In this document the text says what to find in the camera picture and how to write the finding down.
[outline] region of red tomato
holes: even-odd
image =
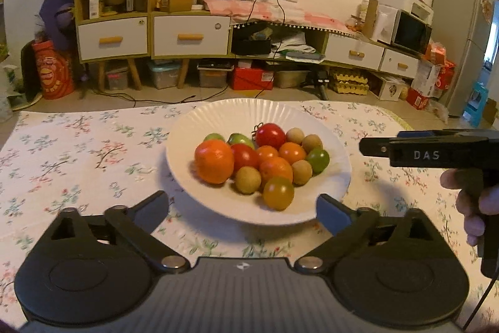
[[[275,123],[267,123],[258,128],[255,141],[259,146],[272,146],[279,150],[286,142],[286,133]]]
[[[234,174],[242,167],[258,169],[258,153],[246,144],[234,144],[230,147],[234,154]]]

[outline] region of floor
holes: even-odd
[[[205,98],[209,98],[210,101],[216,101],[229,98],[253,98],[258,93],[257,91],[238,92],[229,88],[223,93],[210,98],[210,96],[215,95],[220,91],[220,89],[216,88],[199,88],[186,84],[184,89],[168,88],[157,90],[155,88],[145,86],[142,91],[128,89],[125,92],[137,100],[150,100],[146,102],[137,102],[137,107],[158,104],[153,101],[177,103],[190,96],[193,97],[190,99],[192,101]],[[314,95],[312,92],[313,88],[311,88],[310,91],[302,89],[274,88],[272,91],[263,92],[259,97],[273,101],[306,101],[319,99],[318,96]],[[468,127],[467,123],[462,119],[450,119],[449,123],[445,124],[433,114],[426,111],[417,111],[405,101],[380,101],[373,94],[357,96],[341,95],[332,90],[328,90],[327,92],[330,101],[359,102],[389,109],[404,119],[416,130]],[[96,95],[93,92],[87,92],[85,98],[81,99],[81,92],[75,91],[64,98],[53,101],[41,99],[36,105],[29,108],[28,111],[44,113],[89,112],[131,107],[133,107],[133,102],[125,101],[117,97],[112,98],[109,96]],[[0,124],[0,147],[3,147],[5,144],[14,128],[14,125],[16,124],[16,121],[17,115],[14,115],[14,117],[7,122]]]

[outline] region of white drawer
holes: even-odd
[[[415,78],[418,72],[418,64],[419,60],[417,58],[386,49],[379,70],[400,75],[401,77]]]
[[[153,55],[227,55],[229,29],[227,16],[156,16]]]
[[[78,26],[81,59],[147,54],[147,17]]]
[[[377,70],[384,48],[361,40],[330,34],[326,48],[326,60]]]

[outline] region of human hand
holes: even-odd
[[[499,215],[499,185],[485,188],[477,203],[464,191],[467,187],[466,178],[466,170],[449,169],[440,177],[440,184],[447,189],[461,190],[456,199],[456,209],[465,216],[468,244],[476,246],[478,238],[485,233],[485,222],[480,215]]]

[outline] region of table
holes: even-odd
[[[438,169],[395,169],[387,159],[361,156],[362,137],[393,137],[407,125],[374,106],[344,102],[289,102],[322,121],[344,143],[353,167],[344,203],[401,216],[424,210],[454,250],[470,277],[462,325],[489,280],[480,273],[476,250],[466,244],[456,193],[440,187]],[[330,234],[317,222],[281,228],[256,227],[202,207],[175,182],[165,144],[176,119],[200,103],[105,112],[22,112],[0,153],[0,317],[15,326],[25,318],[16,300],[16,270],[36,240],[65,207],[84,215],[110,206],[133,206],[157,190],[171,199],[171,211],[153,235],[187,257],[277,257],[291,262]],[[472,327],[499,322],[499,283]]]

